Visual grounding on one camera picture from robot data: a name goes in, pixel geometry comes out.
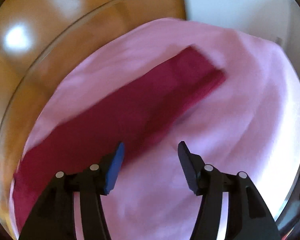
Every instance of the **brown wooden surface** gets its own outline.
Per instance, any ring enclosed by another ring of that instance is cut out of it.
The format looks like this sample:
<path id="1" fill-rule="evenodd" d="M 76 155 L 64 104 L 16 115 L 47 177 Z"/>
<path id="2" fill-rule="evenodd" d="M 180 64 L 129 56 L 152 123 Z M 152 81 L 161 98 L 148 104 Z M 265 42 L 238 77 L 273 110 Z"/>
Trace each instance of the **brown wooden surface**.
<path id="1" fill-rule="evenodd" d="M 185 18 L 183 0 L 80 0 L 74 5 L 67 2 L 6 0 L 0 7 L 3 220 L 9 220 L 11 180 L 25 141 L 63 78 L 92 52 L 143 23 L 164 17 Z M 27 49 L 13 50 L 5 37 L 19 25 L 25 28 L 31 44 Z"/>

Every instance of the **silver pin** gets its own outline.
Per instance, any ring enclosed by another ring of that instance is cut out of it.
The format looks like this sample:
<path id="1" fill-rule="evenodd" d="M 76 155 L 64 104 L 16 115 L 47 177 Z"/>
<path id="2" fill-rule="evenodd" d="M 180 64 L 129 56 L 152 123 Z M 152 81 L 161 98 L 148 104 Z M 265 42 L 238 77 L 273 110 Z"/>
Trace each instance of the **silver pin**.
<path id="1" fill-rule="evenodd" d="M 213 166 L 210 165 L 210 164 L 207 164 L 207 165 L 204 166 L 204 169 L 205 169 L 206 171 L 213 171 Z"/>
<path id="2" fill-rule="evenodd" d="M 243 178 L 243 179 L 246 179 L 248 177 L 247 173 L 245 173 L 244 171 L 240 171 L 239 172 L 239 177 L 240 178 Z"/>
<path id="3" fill-rule="evenodd" d="M 99 169 L 99 165 L 98 164 L 92 164 L 90 166 L 90 170 L 92 170 L 92 171 L 97 171 L 98 169 Z"/>
<path id="4" fill-rule="evenodd" d="M 56 173 L 56 177 L 57 177 L 58 179 L 62 178 L 63 175 L 64 175 L 64 173 L 63 173 L 62 171 L 58 171 L 58 172 Z"/>

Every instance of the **folded red towel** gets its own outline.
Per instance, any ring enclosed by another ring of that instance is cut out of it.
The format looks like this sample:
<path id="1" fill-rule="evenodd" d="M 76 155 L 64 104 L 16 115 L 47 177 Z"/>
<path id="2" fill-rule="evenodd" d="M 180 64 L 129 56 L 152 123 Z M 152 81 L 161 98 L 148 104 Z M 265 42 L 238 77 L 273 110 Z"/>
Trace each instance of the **folded red towel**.
<path id="1" fill-rule="evenodd" d="M 178 116 L 224 80 L 221 70 L 188 47 L 56 127 L 27 152 L 14 176 L 18 230 L 56 172 L 81 172 L 114 151 L 119 141 L 125 143 L 127 163 L 158 143 Z"/>

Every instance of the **dark red cloth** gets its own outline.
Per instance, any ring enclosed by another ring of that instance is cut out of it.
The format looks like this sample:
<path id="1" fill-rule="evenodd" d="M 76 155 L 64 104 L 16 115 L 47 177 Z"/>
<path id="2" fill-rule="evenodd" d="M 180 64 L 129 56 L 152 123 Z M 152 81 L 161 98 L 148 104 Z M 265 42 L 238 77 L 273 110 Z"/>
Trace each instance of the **dark red cloth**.
<path id="1" fill-rule="evenodd" d="M 188 47 L 56 127 L 27 152 L 14 176 L 18 230 L 56 172 L 81 172 L 113 152 L 119 141 L 125 143 L 127 163 L 158 143 L 178 116 L 224 80 L 221 70 Z"/>

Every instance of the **metal rivet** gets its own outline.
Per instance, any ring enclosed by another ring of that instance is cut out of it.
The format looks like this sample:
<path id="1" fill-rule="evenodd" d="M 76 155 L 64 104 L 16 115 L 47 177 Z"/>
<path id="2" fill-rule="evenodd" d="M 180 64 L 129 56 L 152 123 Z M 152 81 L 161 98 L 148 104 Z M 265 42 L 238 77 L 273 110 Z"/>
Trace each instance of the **metal rivet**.
<path id="1" fill-rule="evenodd" d="M 204 169 L 205 169 L 206 171 L 213 171 L 213 166 L 210 165 L 210 164 L 207 164 L 207 165 L 204 166 Z"/>
<path id="2" fill-rule="evenodd" d="M 62 171 L 58 171 L 58 172 L 56 173 L 56 177 L 57 177 L 58 179 L 62 178 L 63 175 L 64 175 L 64 173 L 63 173 Z"/>
<path id="3" fill-rule="evenodd" d="M 92 164 L 91 166 L 90 166 L 90 170 L 92 170 L 92 171 L 96 171 L 96 170 L 98 170 L 99 169 L 99 165 L 98 164 Z"/>
<path id="4" fill-rule="evenodd" d="M 240 171 L 239 172 L 239 177 L 240 178 L 243 178 L 243 179 L 246 179 L 248 177 L 247 173 L 245 173 L 244 171 Z"/>

